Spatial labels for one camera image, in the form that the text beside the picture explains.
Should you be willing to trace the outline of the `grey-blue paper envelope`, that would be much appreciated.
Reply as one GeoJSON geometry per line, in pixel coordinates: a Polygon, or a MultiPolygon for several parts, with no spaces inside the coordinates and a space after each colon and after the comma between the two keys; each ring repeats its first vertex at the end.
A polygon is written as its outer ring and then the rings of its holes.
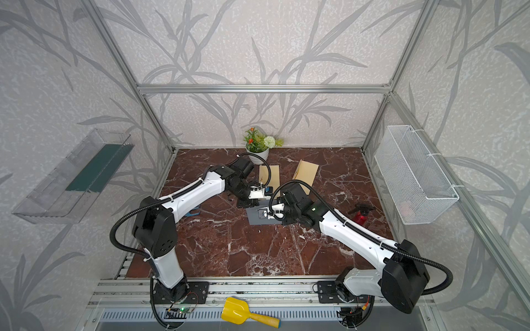
{"type": "Polygon", "coordinates": [[[248,223],[251,226],[280,225],[281,222],[266,214],[266,207],[256,206],[246,209],[248,223]]]}

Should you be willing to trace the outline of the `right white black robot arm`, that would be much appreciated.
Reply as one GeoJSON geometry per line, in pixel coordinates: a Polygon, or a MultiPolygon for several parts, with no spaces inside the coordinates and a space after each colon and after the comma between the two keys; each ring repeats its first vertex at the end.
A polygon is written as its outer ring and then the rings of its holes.
{"type": "Polygon", "coordinates": [[[360,295],[383,297],[410,314],[421,296],[441,292],[453,283],[454,275],[447,266],[421,257],[410,241],[397,243],[363,228],[304,181],[282,184],[271,195],[267,213],[285,226],[299,223],[339,241],[374,267],[369,278],[355,269],[338,277],[344,301],[360,295]]]}

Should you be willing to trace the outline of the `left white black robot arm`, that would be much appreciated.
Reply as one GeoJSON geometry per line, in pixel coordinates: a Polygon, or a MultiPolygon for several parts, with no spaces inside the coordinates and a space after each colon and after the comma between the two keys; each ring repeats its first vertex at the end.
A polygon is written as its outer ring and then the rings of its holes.
{"type": "Polygon", "coordinates": [[[154,278],[165,289],[184,287],[185,274],[175,251],[178,240],[176,224],[193,208],[225,192],[241,202],[251,201],[251,184],[247,177],[253,170],[251,160],[239,157],[230,164],[207,168],[197,180],[165,197],[146,197],[139,208],[122,216],[110,229],[111,244],[121,251],[145,258],[154,278]],[[141,245],[140,249],[126,246],[117,239],[117,230],[131,217],[135,218],[132,235],[141,245]]]}

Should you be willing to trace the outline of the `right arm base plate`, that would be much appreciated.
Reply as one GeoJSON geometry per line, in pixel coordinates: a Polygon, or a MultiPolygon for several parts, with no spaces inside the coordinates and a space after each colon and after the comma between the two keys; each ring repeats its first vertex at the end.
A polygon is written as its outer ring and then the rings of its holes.
{"type": "Polygon", "coordinates": [[[364,305],[369,302],[369,296],[355,296],[343,284],[337,284],[335,281],[318,281],[313,285],[313,291],[317,293],[320,303],[364,305]]]}

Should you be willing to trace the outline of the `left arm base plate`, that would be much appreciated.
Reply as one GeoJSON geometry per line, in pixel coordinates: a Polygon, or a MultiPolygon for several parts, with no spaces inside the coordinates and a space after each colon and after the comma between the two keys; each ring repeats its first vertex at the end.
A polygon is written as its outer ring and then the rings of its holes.
{"type": "Polygon", "coordinates": [[[202,305],[206,303],[210,284],[208,281],[190,281],[186,285],[178,284],[174,289],[167,289],[155,281],[151,295],[155,305],[185,303],[202,305]]]}

